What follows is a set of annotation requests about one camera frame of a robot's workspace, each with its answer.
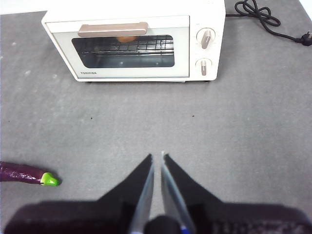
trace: wire rack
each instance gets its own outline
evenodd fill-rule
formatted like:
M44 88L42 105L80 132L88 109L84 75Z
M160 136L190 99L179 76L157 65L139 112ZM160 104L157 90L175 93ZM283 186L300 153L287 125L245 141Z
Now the wire rack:
M174 41L169 35L141 36L132 42L119 42L114 38L97 43L93 46L93 50L83 53L96 53L97 56L173 55Z

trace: brand logo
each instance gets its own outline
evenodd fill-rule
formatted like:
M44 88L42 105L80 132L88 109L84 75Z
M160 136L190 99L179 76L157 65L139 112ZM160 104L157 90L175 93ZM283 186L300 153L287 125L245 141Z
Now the brand logo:
M87 74L96 74L96 72L80 72L81 74L83 74L83 75L87 75Z

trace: timer knob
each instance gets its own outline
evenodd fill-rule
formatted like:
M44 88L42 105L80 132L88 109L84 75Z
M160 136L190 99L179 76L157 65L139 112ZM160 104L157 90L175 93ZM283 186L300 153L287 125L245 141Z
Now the timer knob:
M214 41L215 32L211 28L202 28L197 33L196 39L200 43L201 48L205 50Z
M198 74L201 74L202 76L206 76L207 72L212 66L212 62L210 59L202 58L196 62L195 66L196 66Z

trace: blue component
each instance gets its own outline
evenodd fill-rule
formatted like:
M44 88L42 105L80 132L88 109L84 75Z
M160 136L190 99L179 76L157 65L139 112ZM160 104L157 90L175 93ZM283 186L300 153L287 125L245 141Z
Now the blue component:
M191 234L185 226L181 226L181 234Z

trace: oven door handle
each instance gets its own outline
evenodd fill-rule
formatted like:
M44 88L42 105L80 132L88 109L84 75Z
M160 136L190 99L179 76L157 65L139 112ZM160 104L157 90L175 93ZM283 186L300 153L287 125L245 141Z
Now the oven door handle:
M147 32L147 22L124 24L83 24L78 32L80 37L140 36Z

